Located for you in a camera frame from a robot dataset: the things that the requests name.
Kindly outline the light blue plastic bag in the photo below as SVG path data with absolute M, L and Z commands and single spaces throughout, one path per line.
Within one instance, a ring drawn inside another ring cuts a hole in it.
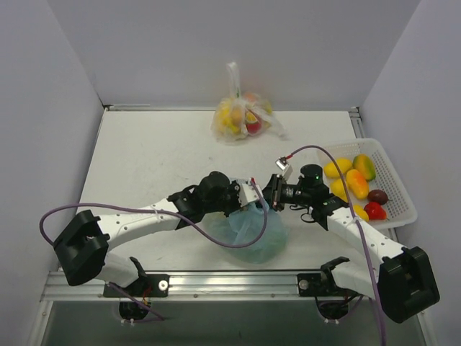
M 288 239 L 282 218 L 268 205 L 250 203 L 242 211 L 225 216 L 212 213 L 202 219 L 202 229 L 218 241 L 230 256 L 260 265 L 280 255 Z

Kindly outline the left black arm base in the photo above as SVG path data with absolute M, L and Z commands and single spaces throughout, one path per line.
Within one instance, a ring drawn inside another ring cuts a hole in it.
M 122 288 L 115 283 L 107 283 L 104 287 L 103 296 L 105 298 L 126 298 L 127 301 L 118 303 L 117 312 L 123 324 L 143 324 L 150 322 L 166 321 L 166 317 L 152 309 L 149 297 L 165 297 L 168 288 L 167 275 L 159 275 L 150 278 L 139 261 L 130 257 L 130 261 L 138 271 L 138 279 Z

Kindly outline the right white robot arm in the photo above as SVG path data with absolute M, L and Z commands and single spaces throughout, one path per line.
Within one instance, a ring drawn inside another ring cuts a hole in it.
M 372 298 L 396 323 L 439 302 L 428 254 L 420 247 L 409 249 L 389 239 L 363 221 L 345 201 L 330 192 L 318 165 L 305 165 L 296 184 L 287 183 L 281 174 L 273 174 L 263 195 L 276 211 L 283 210 L 285 205 L 309 208 L 315 223 L 364 256 L 366 269 L 354 266 L 345 257 L 324 264 L 319 277 L 324 293 L 335 295 L 344 289 Z

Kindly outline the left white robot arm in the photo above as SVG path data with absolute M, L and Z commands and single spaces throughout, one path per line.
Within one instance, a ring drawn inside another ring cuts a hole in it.
M 253 194 L 247 182 L 211 172 L 199 184 L 138 211 L 96 216 L 83 210 L 62 230 L 53 248 L 70 286 L 99 279 L 115 283 L 129 296 L 139 296 L 146 287 L 139 261 L 117 256 L 114 248 L 157 232 L 196 225 L 208 213 L 229 216 L 247 205 Z

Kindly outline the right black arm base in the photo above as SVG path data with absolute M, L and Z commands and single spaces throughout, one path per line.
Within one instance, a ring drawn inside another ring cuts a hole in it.
M 346 257 L 337 257 L 319 271 L 297 274 L 299 297 L 314 298 L 318 313 L 326 324 L 338 325 L 362 302 L 363 295 L 349 288 L 340 288 L 333 273 L 341 265 L 350 265 Z

